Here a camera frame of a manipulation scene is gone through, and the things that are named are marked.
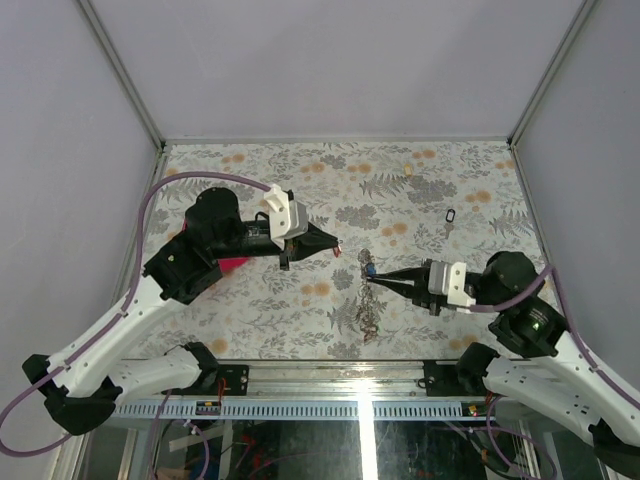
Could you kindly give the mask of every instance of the white wall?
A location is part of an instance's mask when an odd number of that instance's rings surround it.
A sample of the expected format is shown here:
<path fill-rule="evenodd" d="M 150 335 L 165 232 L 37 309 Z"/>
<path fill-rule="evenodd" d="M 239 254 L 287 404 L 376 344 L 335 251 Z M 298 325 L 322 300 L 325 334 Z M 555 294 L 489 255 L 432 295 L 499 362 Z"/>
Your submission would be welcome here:
<path fill-rule="evenodd" d="M 581 0 L 94 0 L 167 137 L 506 137 Z"/>
<path fill-rule="evenodd" d="M 640 388 L 640 2 L 601 2 L 521 141 L 579 327 Z"/>
<path fill-rule="evenodd" d="M 73 2 L 0 2 L 0 405 L 22 362 L 71 341 L 109 306 L 154 149 Z M 58 438 L 38 394 L 2 429 L 16 449 Z M 47 456 L 0 455 L 40 479 Z"/>

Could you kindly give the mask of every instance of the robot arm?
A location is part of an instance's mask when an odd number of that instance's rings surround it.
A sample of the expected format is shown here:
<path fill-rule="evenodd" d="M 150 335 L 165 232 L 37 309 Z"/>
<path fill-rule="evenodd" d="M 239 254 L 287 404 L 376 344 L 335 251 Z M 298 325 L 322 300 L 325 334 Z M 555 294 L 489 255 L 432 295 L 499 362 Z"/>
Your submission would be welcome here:
<path fill-rule="evenodd" d="M 278 256 L 280 268 L 317 252 L 339 251 L 338 239 L 307 219 L 304 205 L 274 185 L 265 193 L 269 215 L 240 219 L 238 199 L 226 188 L 202 192 L 185 214 L 182 232 L 145 265 L 126 311 L 125 297 L 116 302 L 79 338 L 53 355 L 32 355 L 23 364 L 31 383 L 63 367 L 40 391 L 52 418 L 73 435 L 102 424 L 116 406 L 168 389 L 200 387 L 216 381 L 218 363 L 201 343 L 190 343 L 166 355 L 142 361 L 122 361 L 127 352 L 156 325 L 185 309 L 222 278 L 222 258 Z M 89 339 L 109 328 L 82 352 Z"/>
<path fill-rule="evenodd" d="M 565 426 L 615 470 L 640 476 L 640 411 L 609 386 L 583 357 L 568 322 L 537 294 L 514 303 L 538 274 L 521 252 L 499 252 L 481 274 L 466 272 L 464 264 L 427 260 L 419 268 L 384 275 L 372 283 L 410 298 L 414 305 L 438 315 L 442 308 L 462 312 L 499 312 L 489 325 L 498 341 L 513 353 L 546 368 L 570 391 L 500 357 L 495 350 L 472 344 L 458 362 L 460 380 L 475 394 L 486 390 L 514 398 Z M 413 285 L 397 281 L 413 281 Z M 502 305 L 487 309 L 486 305 Z M 622 390 L 640 400 L 640 392 L 625 382 L 589 350 L 598 368 Z"/>

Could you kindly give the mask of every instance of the floral tablecloth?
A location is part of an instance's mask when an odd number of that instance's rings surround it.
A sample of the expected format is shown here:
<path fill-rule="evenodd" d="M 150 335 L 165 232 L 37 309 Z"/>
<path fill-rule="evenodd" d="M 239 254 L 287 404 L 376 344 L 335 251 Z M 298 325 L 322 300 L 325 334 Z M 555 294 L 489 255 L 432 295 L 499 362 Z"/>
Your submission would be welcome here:
<path fill-rule="evenodd" d="M 419 266 L 424 258 L 462 260 L 470 271 L 480 271 L 498 250 L 523 251 L 542 265 L 504 142 L 172 145 L 165 174 L 193 170 L 292 189 L 311 221 L 343 241 L 343 255 L 323 252 L 293 263 L 289 272 L 278 269 L 275 257 L 252 259 L 153 330 L 133 357 L 160 355 L 196 340 L 229 359 L 458 358 L 473 341 L 508 354 L 486 328 L 491 315 L 444 311 L 431 317 L 380 287 L 378 337 L 365 345 L 355 322 L 357 254 L 365 247 L 379 272 Z M 198 193 L 213 185 L 227 184 L 189 179 L 159 193 L 147 258 L 180 230 Z M 262 192 L 227 186 L 237 194 L 244 219 L 266 209 Z M 445 214 L 451 208 L 456 216 L 447 238 Z"/>

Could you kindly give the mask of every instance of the wire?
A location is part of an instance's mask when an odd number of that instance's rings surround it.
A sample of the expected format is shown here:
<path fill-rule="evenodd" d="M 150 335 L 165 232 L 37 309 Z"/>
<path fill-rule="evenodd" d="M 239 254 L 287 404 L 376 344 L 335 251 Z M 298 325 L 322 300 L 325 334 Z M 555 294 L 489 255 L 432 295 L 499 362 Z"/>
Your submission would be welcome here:
<path fill-rule="evenodd" d="M 558 478 L 558 467 L 556 467 L 556 464 L 553 461 L 553 458 L 551 458 L 551 455 L 549 455 L 549 452 L 547 452 L 547 450 L 540 445 L 538 442 L 536 442 L 533 438 L 528 437 L 527 435 L 523 435 L 522 433 L 516 432 L 514 430 L 510 430 L 508 428 L 502 428 L 502 427 L 494 427 L 491 425 L 491 417 L 493 415 L 493 412 L 496 408 L 496 405 L 498 404 L 498 402 L 500 401 L 500 399 L 503 398 L 500 395 L 497 395 L 496 398 L 491 402 L 491 404 L 489 405 L 489 411 L 487 412 L 487 421 L 486 421 L 486 431 L 489 434 L 489 440 L 491 441 L 491 446 L 493 447 L 493 449 L 495 450 L 495 452 L 498 454 L 498 456 L 502 459 L 502 461 L 505 463 L 505 465 L 507 465 L 509 468 L 512 468 L 513 470 L 515 470 L 515 472 L 520 475 L 523 478 L 526 478 L 527 480 L 556 480 L 556 478 Z M 502 450 L 500 450 L 500 447 L 498 447 L 498 442 L 496 442 L 496 439 L 493 437 L 493 432 L 504 432 L 504 433 L 508 433 L 510 435 L 522 438 L 523 440 L 526 440 L 527 442 L 529 442 L 531 445 L 534 446 L 534 448 L 536 449 L 536 451 L 538 453 L 541 453 L 543 457 L 545 457 L 547 459 L 547 461 L 549 462 L 549 464 L 551 465 L 551 476 L 548 477 L 548 479 L 544 479 L 541 477 L 534 477 L 532 475 L 529 475 L 528 473 L 522 471 L 520 468 L 518 468 L 518 466 L 514 463 L 511 462 L 507 456 L 502 452 Z"/>
<path fill-rule="evenodd" d="M 196 427 L 193 423 L 187 422 L 187 425 L 190 426 L 194 432 L 200 435 L 200 438 L 202 438 L 202 443 L 204 444 L 204 466 L 202 467 L 202 472 L 198 477 L 198 480 L 204 480 L 204 476 L 206 475 L 207 470 L 209 469 L 209 460 L 210 460 L 209 441 L 207 437 L 204 435 L 204 433 L 202 432 L 202 430 Z"/>
<path fill-rule="evenodd" d="M 594 372 L 602 379 L 604 383 L 609 385 L 618 395 L 624 398 L 628 403 L 633 405 L 635 408 L 640 410 L 640 402 L 629 395 L 624 389 L 618 385 L 609 375 L 600 370 L 598 363 L 593 359 L 591 354 L 589 353 L 589 349 L 582 341 L 580 334 L 578 333 L 578 328 L 576 327 L 575 321 L 573 319 L 573 315 L 569 310 L 569 302 L 567 301 L 567 296 L 565 294 L 564 289 L 562 288 L 562 283 L 560 282 L 560 276 L 558 275 L 558 271 L 553 269 L 552 271 L 553 281 L 556 285 L 556 292 L 558 292 L 558 297 L 560 299 L 560 305 L 562 305 L 562 310 L 564 312 L 564 316 L 567 319 L 567 323 L 569 324 L 569 331 L 571 332 L 571 337 L 578 347 L 578 350 L 585 358 L 589 366 L 592 368 Z"/>
<path fill-rule="evenodd" d="M 454 432 L 456 432 L 458 435 L 460 435 L 462 438 L 467 440 L 473 446 L 474 450 L 476 452 L 478 452 L 478 454 L 480 454 L 480 457 L 482 458 L 482 464 L 485 467 L 487 467 L 489 470 L 491 470 L 493 473 L 495 473 L 499 477 L 504 478 L 506 480 L 519 480 L 520 478 L 522 478 L 520 476 L 507 475 L 507 474 L 505 474 L 503 472 L 500 472 L 497 469 L 493 468 L 489 464 L 488 461 L 484 460 L 484 458 L 482 456 L 482 453 L 483 453 L 483 451 L 486 451 L 485 448 L 482 445 L 478 444 L 470 435 L 467 435 L 467 433 L 466 433 L 466 432 L 469 432 L 469 431 L 471 431 L 471 433 L 473 433 L 474 430 L 479 430 L 478 428 L 473 428 L 472 427 L 471 429 L 469 429 L 469 428 L 465 429 L 465 427 L 456 426 L 452 422 L 444 422 L 444 423 L 449 427 L 448 429 L 453 430 Z"/>
<path fill-rule="evenodd" d="M 156 411 L 156 415 L 153 417 L 153 421 L 151 422 L 151 430 L 149 432 L 149 440 L 147 444 L 147 458 L 149 459 L 149 468 L 151 469 L 151 475 L 155 480 L 158 480 L 158 476 L 156 475 L 156 467 L 155 461 L 153 460 L 153 446 L 156 443 L 156 433 L 158 430 L 158 426 L 160 424 L 160 415 L 164 412 L 164 407 L 167 405 L 169 401 L 169 397 L 171 396 L 171 390 L 167 391 L 167 394 L 162 399 L 162 403 L 160 403 L 160 407 Z"/>
<path fill-rule="evenodd" d="M 560 305 L 562 306 L 562 310 L 564 312 L 564 317 L 567 319 L 567 324 L 569 325 L 569 334 L 571 338 L 576 344 L 576 347 L 585 358 L 591 369 L 602 379 L 604 383 L 606 383 L 611 389 L 625 399 L 629 404 L 633 407 L 640 410 L 640 401 L 633 398 L 629 395 L 624 388 L 618 385 L 609 375 L 603 372 L 598 366 L 598 362 L 591 356 L 589 353 L 589 349 L 582 341 L 582 337 L 578 333 L 578 328 L 576 326 L 573 315 L 571 315 L 571 311 L 569 310 L 569 302 L 567 301 L 567 296 L 564 288 L 562 287 L 562 282 L 560 281 L 560 275 L 558 274 L 558 270 L 555 269 L 551 265 L 546 265 L 540 275 L 536 277 L 536 279 L 529 285 L 524 291 L 513 297 L 511 300 L 507 300 L 499 305 L 471 305 L 469 310 L 472 312 L 478 313 L 487 313 L 487 312 L 501 312 L 508 308 L 517 305 L 522 300 L 530 296 L 544 281 L 544 279 L 551 275 L 553 281 L 556 286 L 556 292 L 558 292 L 558 298 L 560 299 Z"/>
<path fill-rule="evenodd" d="M 138 284 L 140 283 L 140 271 L 142 270 L 142 252 L 143 252 L 143 246 L 144 246 L 144 235 L 143 235 L 144 220 L 146 217 L 147 208 L 151 203 L 151 199 L 158 192 L 158 190 L 160 190 L 165 185 L 171 182 L 183 180 L 186 178 L 216 178 L 219 180 L 227 180 L 230 182 L 242 183 L 244 185 L 249 185 L 259 190 L 263 190 L 265 192 L 268 192 L 271 189 L 270 187 L 268 187 L 267 185 L 264 185 L 263 183 L 256 182 L 255 180 L 250 180 L 248 178 L 240 177 L 237 175 L 231 175 L 228 173 L 218 173 L 218 172 L 202 172 L 202 171 L 184 172 L 184 173 L 178 173 L 176 175 L 170 175 L 168 177 L 163 178 L 158 183 L 152 185 L 149 191 L 143 197 L 142 201 L 140 202 L 140 207 L 138 209 L 138 218 L 136 222 L 136 237 L 135 237 L 136 248 L 135 248 L 134 267 L 133 267 L 131 280 L 129 283 L 129 291 L 125 295 L 124 302 L 122 303 L 122 306 L 120 308 L 121 312 L 126 312 L 129 306 L 131 305 L 131 303 L 133 302 L 135 294 L 138 289 Z M 107 332 L 109 332 L 109 330 L 111 330 L 115 326 L 115 324 L 118 323 L 122 318 L 123 316 L 120 312 L 115 314 L 113 318 L 104 327 L 102 327 L 93 337 L 87 340 L 85 344 L 80 346 L 68 358 L 65 359 L 64 361 L 65 365 L 68 366 L 68 365 L 71 365 L 73 362 L 75 362 L 82 354 L 84 354 L 89 348 L 91 348 L 98 340 L 104 337 L 107 334 Z M 30 396 L 32 393 L 34 393 L 36 390 L 38 390 L 40 387 L 42 387 L 44 384 L 46 384 L 47 382 L 55 378 L 57 375 L 59 375 L 63 371 L 64 371 L 64 367 L 62 366 L 54 368 L 51 372 L 49 372 L 47 375 L 42 377 L 33 385 L 26 388 L 16 398 L 14 398 L 11 402 L 9 402 L 9 404 L 2 410 L 2 412 L 0 412 L 0 428 L 2 428 L 2 425 L 4 424 L 5 420 L 7 419 L 7 417 L 15 407 L 17 407 L 20 403 L 22 403 L 22 401 L 25 398 Z M 4 442 L 0 439 L 0 453 L 3 453 L 10 457 L 16 457 L 16 458 L 34 457 L 36 455 L 47 453 L 55 448 L 58 448 L 64 442 L 69 440 L 69 438 L 71 438 L 71 435 L 67 434 L 67 435 L 64 435 L 62 438 L 60 438 L 59 440 L 52 443 L 51 445 L 38 448 L 35 450 L 28 450 L 28 451 L 13 450 L 7 447 L 4 444 Z"/>
<path fill-rule="evenodd" d="M 544 279 L 551 273 L 553 267 L 551 265 L 546 265 L 540 275 L 536 277 L 536 279 L 529 284 L 527 288 L 525 288 L 522 292 L 520 292 L 515 297 L 507 300 L 506 302 L 499 303 L 498 305 L 471 305 L 469 310 L 475 313 L 494 313 L 494 312 L 502 312 L 503 310 L 507 310 L 508 308 L 514 307 L 515 305 L 522 302 L 524 299 L 529 297 L 532 293 L 536 291 L 536 289 L 542 285 Z"/>
<path fill-rule="evenodd" d="M 240 468 L 240 464 L 242 463 L 242 460 L 244 460 L 244 457 L 247 456 L 247 453 L 249 453 L 249 450 L 251 450 L 251 444 L 248 444 L 247 448 L 244 449 L 244 453 L 240 457 L 240 460 L 238 460 L 238 463 L 236 463 L 234 470 L 237 470 L 238 468 Z"/>

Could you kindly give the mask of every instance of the purple cable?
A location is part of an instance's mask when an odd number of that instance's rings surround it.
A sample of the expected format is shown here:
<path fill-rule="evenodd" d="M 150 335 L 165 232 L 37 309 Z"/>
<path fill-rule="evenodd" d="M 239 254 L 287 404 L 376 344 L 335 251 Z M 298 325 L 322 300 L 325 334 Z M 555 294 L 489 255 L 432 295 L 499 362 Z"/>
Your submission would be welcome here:
<path fill-rule="evenodd" d="M 487 424 L 486 424 L 487 426 L 485 427 L 485 429 L 489 434 L 489 440 L 491 441 L 491 445 L 493 446 L 493 449 L 496 451 L 496 453 L 502 459 L 505 465 L 509 466 L 509 468 L 513 468 L 516 474 L 520 475 L 522 478 L 526 478 L 527 480 L 556 480 L 556 478 L 558 478 L 558 468 L 556 467 L 556 464 L 553 462 L 553 458 L 551 458 L 551 455 L 549 455 L 549 452 L 547 452 L 547 450 L 542 445 L 536 442 L 533 438 L 523 435 L 522 433 L 516 432 L 514 430 L 510 430 L 508 428 L 503 428 L 503 427 L 491 426 L 491 417 L 493 416 L 493 411 L 496 409 L 496 404 L 501 398 L 502 398 L 501 396 L 496 397 L 489 405 L 489 410 L 487 410 Z M 508 433 L 509 435 L 520 437 L 523 440 L 526 440 L 527 442 L 531 443 L 531 445 L 533 445 L 536 448 L 538 453 L 542 453 L 542 455 L 547 459 L 547 461 L 551 465 L 551 476 L 548 479 L 544 479 L 541 477 L 540 478 L 533 477 L 528 473 L 520 470 L 515 463 L 510 462 L 507 456 L 504 453 L 502 453 L 502 450 L 500 450 L 500 447 L 498 447 L 498 443 L 496 442 L 496 439 L 493 438 L 493 432 Z"/>
<path fill-rule="evenodd" d="M 571 315 L 571 311 L 569 310 L 569 302 L 567 301 L 566 293 L 562 288 L 562 283 L 560 282 L 558 271 L 551 265 L 545 266 L 542 272 L 540 272 L 540 275 L 538 275 L 538 277 L 531 283 L 531 285 L 529 285 L 523 292 L 519 293 L 511 300 L 507 300 L 506 302 L 499 305 L 472 305 L 471 307 L 469 307 L 469 310 L 477 313 L 490 313 L 501 312 L 503 310 L 506 310 L 507 308 L 511 308 L 531 295 L 549 274 L 551 274 L 551 276 L 553 277 L 556 292 L 558 292 L 558 298 L 560 299 L 560 305 L 564 312 L 564 316 L 567 319 L 567 323 L 569 324 L 569 333 L 571 334 L 571 338 L 573 338 L 573 341 L 575 342 L 576 347 L 578 347 L 578 350 L 580 351 L 582 356 L 585 358 L 589 366 L 598 374 L 602 381 L 604 381 L 604 383 L 611 387 L 613 391 L 624 398 L 627 402 L 640 410 L 640 401 L 636 400 L 627 392 L 625 392 L 624 389 L 620 387 L 620 385 L 618 385 L 611 377 L 609 377 L 609 375 L 598 368 L 597 362 L 589 353 L 589 349 L 584 344 L 582 338 L 580 337 L 580 334 L 578 333 L 573 315 Z"/>
<path fill-rule="evenodd" d="M 158 183 L 152 185 L 149 191 L 143 197 L 140 203 L 140 208 L 138 209 L 138 219 L 136 223 L 136 237 L 135 237 L 135 243 L 136 243 L 135 260 L 134 260 L 133 274 L 131 277 L 131 281 L 129 283 L 129 291 L 126 294 L 124 302 L 121 307 L 121 310 L 124 312 L 127 311 L 129 306 L 133 302 L 136 291 L 138 289 L 138 284 L 140 283 L 140 271 L 142 270 L 142 251 L 143 251 L 143 244 L 144 244 L 144 237 L 143 237 L 144 217 L 145 217 L 147 208 L 149 207 L 149 203 L 151 202 L 151 199 L 156 194 L 156 192 L 160 190 L 162 187 L 164 187 L 165 185 L 171 182 L 175 182 L 177 180 L 183 180 L 185 178 L 215 178 L 218 180 L 227 180 L 230 182 L 242 183 L 244 185 L 249 185 L 259 190 L 263 190 L 265 192 L 268 192 L 270 190 L 270 187 L 268 187 L 267 185 L 264 185 L 263 183 L 260 183 L 260 182 L 256 182 L 255 180 L 250 180 L 248 178 L 239 177 L 237 175 L 230 175 L 227 173 L 201 172 L 201 171 L 178 173 L 176 175 L 171 175 L 169 177 L 163 178 Z M 69 358 L 65 360 L 65 363 L 67 365 L 71 365 L 73 362 L 75 362 L 78 359 L 78 357 L 80 357 L 84 352 L 86 352 L 89 348 L 91 348 L 98 340 L 104 337 L 106 333 L 109 330 L 111 330 L 121 318 L 122 318 L 122 315 L 120 315 L 120 313 L 117 313 L 116 315 L 114 315 L 114 317 L 109 321 L 109 323 L 107 323 L 93 337 L 91 337 L 87 341 L 87 343 L 85 343 L 84 345 L 79 347 L 78 350 L 73 352 L 69 356 Z M 9 413 L 11 413 L 11 411 L 16 406 L 18 406 L 25 398 L 27 398 L 29 395 L 35 392 L 42 385 L 44 385 L 45 383 L 47 383 L 48 381 L 50 381 L 51 379 L 59 375 L 60 372 L 62 372 L 63 370 L 64 370 L 63 367 L 57 367 L 53 369 L 49 374 L 42 377 L 35 384 L 28 387 L 16 398 L 14 398 L 11 402 L 9 402 L 9 404 L 0 413 L 0 428 L 2 428 L 2 425 L 4 424 L 5 420 L 9 416 Z M 7 447 L 4 444 L 4 442 L 0 439 L 0 453 L 3 453 L 10 457 L 16 457 L 16 458 L 34 457 L 36 455 L 47 453 L 55 448 L 58 448 L 64 442 L 69 440 L 69 438 L 71 438 L 71 435 L 65 435 L 58 441 L 52 443 L 51 445 L 48 445 L 46 447 L 42 447 L 36 450 L 29 450 L 24 452 L 13 450 Z"/>
<path fill-rule="evenodd" d="M 629 395 L 627 392 L 625 392 L 620 385 L 614 382 L 613 379 L 609 377 L 609 375 L 604 373 L 598 367 L 598 364 L 589 353 L 589 349 L 587 349 L 587 346 L 584 344 L 584 342 L 582 341 L 582 338 L 580 337 L 580 334 L 578 333 L 578 329 L 576 328 L 576 324 L 573 320 L 573 316 L 569 311 L 569 302 L 567 301 L 565 291 L 562 288 L 562 283 L 560 282 L 560 276 L 558 275 L 558 271 L 556 269 L 553 269 L 552 275 L 553 275 L 553 281 L 556 284 L 556 292 L 558 292 L 560 305 L 562 306 L 564 316 L 567 319 L 567 323 L 569 324 L 569 331 L 571 332 L 571 338 L 573 338 L 573 341 L 575 342 L 576 347 L 578 347 L 578 350 L 580 351 L 582 356 L 585 358 L 589 366 L 593 369 L 593 371 L 595 371 L 598 374 L 598 376 L 602 379 L 602 381 L 604 381 L 604 383 L 609 385 L 618 395 L 624 398 L 627 402 L 629 402 L 635 408 L 640 410 L 640 402 L 635 398 L 633 398 L 631 395 Z"/>
<path fill-rule="evenodd" d="M 469 307 L 469 310 L 475 313 L 493 313 L 493 312 L 502 312 L 507 308 L 511 308 L 514 305 L 519 304 L 521 301 L 523 301 L 525 298 L 527 298 L 529 295 L 535 292 L 536 288 L 538 288 L 542 284 L 542 282 L 544 282 L 544 279 L 547 277 L 547 275 L 551 273 L 552 270 L 553 270 L 553 267 L 551 265 L 545 266 L 542 272 L 540 272 L 540 275 L 538 275 L 536 279 L 533 282 L 531 282 L 531 284 L 527 288 L 525 288 L 518 295 L 516 295 L 510 300 L 507 300 L 506 302 L 500 303 L 498 305 L 471 305 Z"/>

